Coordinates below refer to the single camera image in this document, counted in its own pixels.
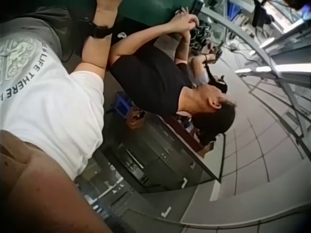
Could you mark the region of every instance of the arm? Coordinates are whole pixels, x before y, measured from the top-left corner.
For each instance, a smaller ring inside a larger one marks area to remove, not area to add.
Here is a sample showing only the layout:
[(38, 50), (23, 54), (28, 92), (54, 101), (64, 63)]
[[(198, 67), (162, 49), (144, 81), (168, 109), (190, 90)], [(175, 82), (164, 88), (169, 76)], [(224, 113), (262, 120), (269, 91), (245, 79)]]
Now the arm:
[[(214, 58), (215, 58), (214, 54), (209, 54), (209, 55), (200, 54), (192, 59), (191, 66), (192, 66), (192, 70), (196, 78), (201, 76), (202, 73), (205, 71), (205, 66), (203, 63), (205, 63), (206, 61), (213, 60)], [(213, 78), (212, 74), (208, 72), (209, 72), (209, 68), (207, 67), (208, 77)]]
[(0, 205), (13, 232), (111, 232), (54, 159), (7, 131), (0, 135)]
[(189, 44), (190, 40), (182, 37), (175, 53), (175, 63), (185, 63), (188, 64), (188, 54), (189, 54)]
[[(111, 28), (117, 16), (121, 0), (97, 0), (93, 22), (98, 26)], [(82, 61), (75, 71), (91, 71), (104, 78), (112, 35), (103, 39), (91, 36), (86, 40), (82, 50)]]
[(112, 66), (121, 56), (134, 54), (141, 46), (152, 39), (173, 32), (170, 24), (157, 25), (134, 33), (111, 47), (109, 65)]
[[(189, 14), (188, 7), (182, 8), (181, 15), (187, 15), (187, 14)], [(187, 65), (191, 34), (190, 34), (190, 31), (186, 31), (186, 32), (182, 32), (180, 35), (182, 36), (182, 38), (176, 49), (175, 63), (176, 64), (185, 63)]]
[(134, 54), (142, 45), (168, 33), (189, 31), (199, 24), (195, 15), (176, 15), (170, 22), (131, 34), (111, 47), (109, 64), (112, 66), (121, 56)]

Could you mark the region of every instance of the blue stool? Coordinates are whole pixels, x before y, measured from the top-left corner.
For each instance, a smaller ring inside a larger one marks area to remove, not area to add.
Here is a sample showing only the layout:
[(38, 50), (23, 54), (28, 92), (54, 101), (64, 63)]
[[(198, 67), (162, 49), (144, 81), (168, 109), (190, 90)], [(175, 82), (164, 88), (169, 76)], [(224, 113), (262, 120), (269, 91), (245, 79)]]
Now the blue stool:
[(125, 92), (119, 91), (116, 93), (116, 100), (112, 108), (116, 110), (123, 118), (127, 119), (132, 107), (131, 99), (128, 98)]

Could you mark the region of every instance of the white t-shirt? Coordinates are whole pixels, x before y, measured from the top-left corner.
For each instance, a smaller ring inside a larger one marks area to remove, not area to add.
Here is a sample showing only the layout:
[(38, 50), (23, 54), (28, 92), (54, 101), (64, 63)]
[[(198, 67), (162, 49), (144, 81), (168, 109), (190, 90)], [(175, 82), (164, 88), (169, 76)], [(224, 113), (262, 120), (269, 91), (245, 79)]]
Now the white t-shirt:
[(103, 141), (104, 83), (89, 71), (69, 75), (54, 31), (28, 18), (48, 29), (46, 41), (21, 20), (0, 25), (0, 127), (41, 148), (73, 180)]

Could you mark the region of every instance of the black wristwatch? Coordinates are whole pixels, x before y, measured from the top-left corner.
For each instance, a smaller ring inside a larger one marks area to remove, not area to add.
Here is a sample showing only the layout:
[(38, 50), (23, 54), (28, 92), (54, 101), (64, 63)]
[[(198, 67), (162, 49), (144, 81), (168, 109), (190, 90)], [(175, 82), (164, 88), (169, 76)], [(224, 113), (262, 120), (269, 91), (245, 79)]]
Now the black wristwatch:
[(106, 36), (112, 34), (113, 28), (108, 28), (107, 26), (97, 26), (93, 22), (88, 24), (88, 35), (97, 39), (103, 39)]

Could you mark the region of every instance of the fluorescent light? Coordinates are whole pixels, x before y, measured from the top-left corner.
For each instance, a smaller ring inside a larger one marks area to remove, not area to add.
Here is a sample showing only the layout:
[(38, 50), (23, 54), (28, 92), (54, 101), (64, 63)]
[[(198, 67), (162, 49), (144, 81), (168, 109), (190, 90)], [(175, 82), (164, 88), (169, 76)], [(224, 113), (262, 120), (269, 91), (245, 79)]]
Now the fluorescent light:
[[(271, 38), (267, 39), (265, 42), (263, 42), (263, 43), (259, 46), (259, 48), (264, 48), (264, 47), (266, 47), (267, 45), (269, 45), (270, 43), (272, 43), (274, 40), (275, 40), (274, 37), (271, 37)], [(254, 55), (255, 53), (256, 53), (255, 50), (252, 50), (252, 51), (249, 52), (249, 55), (252, 56), (252, 55)]]
[(288, 33), (290, 30), (294, 29), (295, 27), (299, 26), (302, 24), (304, 21), (303, 19), (297, 20), (295, 23), (293, 23), (291, 26), (287, 27), (284, 29), (283, 33)]
[(256, 72), (270, 72), (271, 68), (270, 67), (257, 67)]
[(238, 73), (249, 73), (251, 72), (252, 70), (250, 68), (246, 68), (246, 69), (238, 69), (235, 71), (236, 74)]
[(271, 38), (267, 39), (265, 42), (263, 42), (263, 43), (259, 46), (259, 48), (264, 48), (264, 47), (266, 47), (267, 45), (269, 45), (270, 43), (272, 43), (274, 40), (275, 40), (274, 37), (271, 37)]
[(279, 72), (311, 73), (311, 63), (276, 65), (276, 70)]

